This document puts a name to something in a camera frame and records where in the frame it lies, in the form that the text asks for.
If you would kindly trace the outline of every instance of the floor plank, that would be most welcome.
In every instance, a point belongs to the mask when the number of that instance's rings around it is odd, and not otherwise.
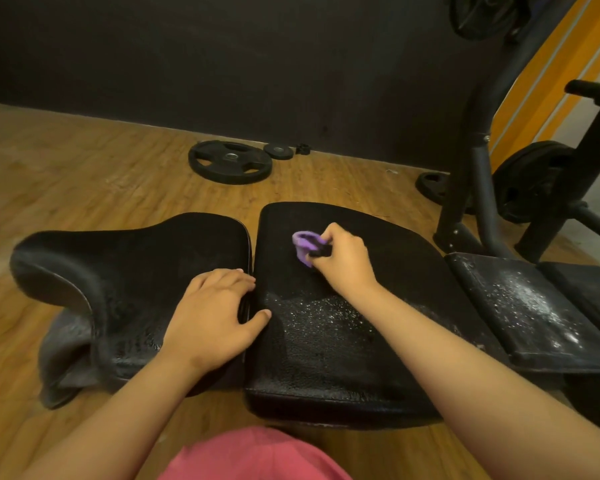
[[[332,203],[361,210],[431,240],[439,206],[415,190],[420,170],[327,153],[275,162],[252,185],[221,185],[193,174],[187,151],[208,135],[0,105],[0,480],[12,479],[92,414],[107,395],[83,392],[58,411],[36,400],[36,354],[57,308],[24,297],[9,255],[44,229],[107,230],[156,224],[181,212],[214,212],[243,222],[255,238],[260,209],[275,201]],[[475,228],[475,220],[466,222]],[[504,225],[508,242],[521,226]],[[546,255],[592,262],[558,238]],[[186,399],[140,479],[155,478],[184,444],[262,421],[238,392]],[[401,431],[304,429],[356,480],[485,479],[443,425]]]

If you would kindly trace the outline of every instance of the person's right arm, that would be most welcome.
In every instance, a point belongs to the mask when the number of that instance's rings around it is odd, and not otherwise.
[[[333,252],[314,266],[384,336],[490,476],[600,480],[599,428],[382,288],[359,237],[337,224],[322,236]]]

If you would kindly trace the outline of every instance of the gray wall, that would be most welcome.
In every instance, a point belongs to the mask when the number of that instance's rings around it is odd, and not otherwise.
[[[576,147],[596,117],[598,110],[598,106],[593,104],[591,99],[581,98],[556,130],[552,139]],[[589,189],[584,201],[588,202],[590,208],[600,215],[600,177]],[[567,221],[562,228],[562,234],[600,262],[599,235],[576,221]]]
[[[0,0],[0,102],[448,169],[500,44],[441,0]]]

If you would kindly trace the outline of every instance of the pink clothing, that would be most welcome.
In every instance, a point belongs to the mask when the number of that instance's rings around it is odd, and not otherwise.
[[[315,446],[254,426],[185,447],[159,480],[351,480]]]

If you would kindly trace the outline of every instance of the person's left arm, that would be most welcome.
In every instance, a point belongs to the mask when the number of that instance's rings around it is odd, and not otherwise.
[[[156,357],[22,480],[130,480],[184,396],[208,371],[245,350],[268,323],[259,311],[237,320],[240,299],[255,287],[241,270],[195,277],[169,323]]]

